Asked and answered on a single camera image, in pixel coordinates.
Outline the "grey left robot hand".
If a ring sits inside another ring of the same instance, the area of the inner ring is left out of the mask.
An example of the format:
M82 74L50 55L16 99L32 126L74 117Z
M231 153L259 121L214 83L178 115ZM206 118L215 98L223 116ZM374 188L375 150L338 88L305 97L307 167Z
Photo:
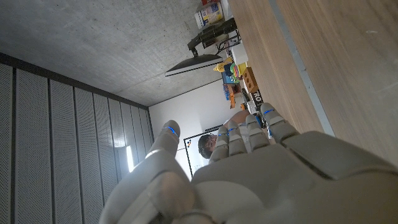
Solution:
M114 188L101 223L396 223L397 168L330 135L299 133L269 103L268 132L246 118L220 127L207 166L187 177L166 122L146 158Z

